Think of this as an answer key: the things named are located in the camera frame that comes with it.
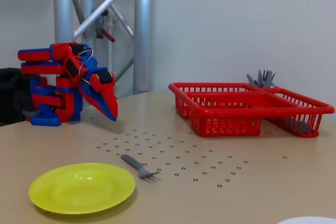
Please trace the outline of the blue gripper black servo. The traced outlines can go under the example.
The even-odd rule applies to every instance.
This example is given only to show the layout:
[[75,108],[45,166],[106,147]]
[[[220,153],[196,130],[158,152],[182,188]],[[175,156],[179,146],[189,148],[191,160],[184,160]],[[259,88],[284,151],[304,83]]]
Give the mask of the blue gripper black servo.
[[106,67],[97,67],[94,57],[81,56],[81,83],[79,90],[84,99],[112,121],[118,117],[118,104],[114,94],[114,75]]

